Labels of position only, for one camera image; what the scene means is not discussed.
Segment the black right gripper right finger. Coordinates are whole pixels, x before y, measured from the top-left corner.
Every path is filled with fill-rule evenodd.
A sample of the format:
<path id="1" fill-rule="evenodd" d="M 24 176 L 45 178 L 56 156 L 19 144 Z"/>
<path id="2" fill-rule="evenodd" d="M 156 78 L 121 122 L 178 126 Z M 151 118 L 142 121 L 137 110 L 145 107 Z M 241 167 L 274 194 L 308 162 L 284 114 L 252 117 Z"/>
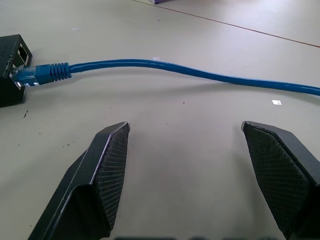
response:
<path id="1" fill-rule="evenodd" d="M 320 240 L 320 161 L 290 131 L 243 121 L 258 186 L 286 240 Z"/>

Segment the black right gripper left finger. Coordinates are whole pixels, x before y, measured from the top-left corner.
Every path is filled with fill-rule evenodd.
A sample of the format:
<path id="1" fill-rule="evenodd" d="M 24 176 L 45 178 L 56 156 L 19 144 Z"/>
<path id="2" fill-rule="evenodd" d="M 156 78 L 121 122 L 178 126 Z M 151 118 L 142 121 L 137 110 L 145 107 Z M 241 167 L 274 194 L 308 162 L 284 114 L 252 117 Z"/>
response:
<path id="1" fill-rule="evenodd" d="M 28 240 L 100 240 L 114 228 L 123 190 L 129 122 L 99 131 L 67 169 Z"/>

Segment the black network port box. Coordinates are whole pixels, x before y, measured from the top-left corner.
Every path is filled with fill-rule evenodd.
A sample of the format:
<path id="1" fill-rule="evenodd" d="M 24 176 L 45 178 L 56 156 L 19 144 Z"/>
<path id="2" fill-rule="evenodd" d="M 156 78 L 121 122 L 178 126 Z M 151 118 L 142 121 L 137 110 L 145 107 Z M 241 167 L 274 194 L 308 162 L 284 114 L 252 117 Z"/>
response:
<path id="1" fill-rule="evenodd" d="M 0 37 L 0 108 L 19 104 L 24 99 L 24 86 L 14 81 L 17 67 L 31 66 L 33 55 L 20 34 Z"/>

